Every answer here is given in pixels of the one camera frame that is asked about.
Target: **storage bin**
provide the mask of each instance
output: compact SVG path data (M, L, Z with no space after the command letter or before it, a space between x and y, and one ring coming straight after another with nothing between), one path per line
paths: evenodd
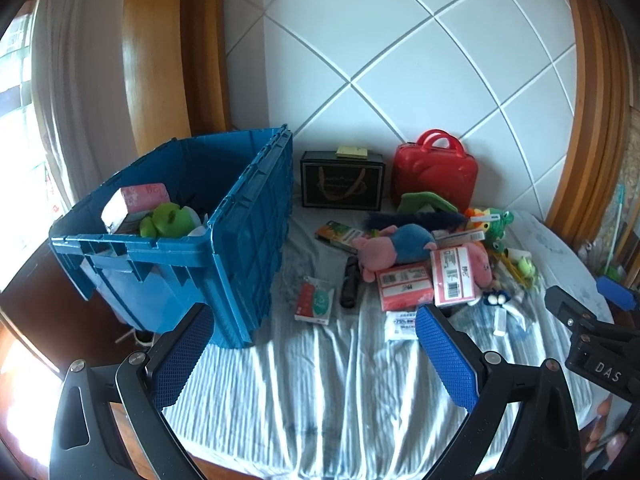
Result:
M209 214L200 237L109 235L100 219L123 186L162 182L172 201ZM173 139L113 175L49 231L85 299L98 290L131 326L164 333L196 302L212 307L212 342L242 348L270 313L291 212L286 126Z

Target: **blue gripper pad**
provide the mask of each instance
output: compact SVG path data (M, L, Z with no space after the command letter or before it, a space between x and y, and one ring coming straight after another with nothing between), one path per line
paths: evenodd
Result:
M213 334L213 313L204 305L152 376L151 401L158 411L178 400Z
M478 402L476 373L440 323L424 306L416 313L415 333L453 402L471 412Z

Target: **window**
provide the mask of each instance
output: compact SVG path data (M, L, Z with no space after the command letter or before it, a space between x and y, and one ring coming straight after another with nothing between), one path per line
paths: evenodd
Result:
M31 23L16 18L0 40L0 290L63 213L31 103Z

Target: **suitcase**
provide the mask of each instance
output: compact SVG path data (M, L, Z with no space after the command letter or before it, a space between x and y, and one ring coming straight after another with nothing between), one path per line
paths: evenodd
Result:
M447 139L446 148L434 146ZM398 146L391 176L391 198L396 206L404 193L433 191L465 211L474 193L478 163L454 136L443 130L424 132L416 143Z

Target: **green foam object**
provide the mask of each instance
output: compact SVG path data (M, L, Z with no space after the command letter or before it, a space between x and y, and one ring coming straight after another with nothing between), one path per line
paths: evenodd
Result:
M433 207L435 210L447 211L450 213L457 213L458 208L451 202L447 202L440 195L435 194L432 191L421 191L418 193L405 193L400 199L400 205L398 206L398 214L413 214L422 212L424 208L428 206Z

